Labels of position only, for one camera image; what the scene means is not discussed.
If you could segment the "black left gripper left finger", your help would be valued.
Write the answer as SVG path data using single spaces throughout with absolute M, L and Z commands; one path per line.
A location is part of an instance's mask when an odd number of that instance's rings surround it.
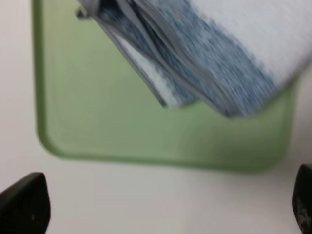
M 44 234 L 50 218 L 51 205 L 44 173 L 30 173 L 0 193 L 2 234 Z

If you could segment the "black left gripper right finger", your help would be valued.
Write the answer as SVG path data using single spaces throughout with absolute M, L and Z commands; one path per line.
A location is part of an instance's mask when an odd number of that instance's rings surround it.
M 302 164 L 292 194 L 292 209 L 303 234 L 312 234 L 312 165 Z

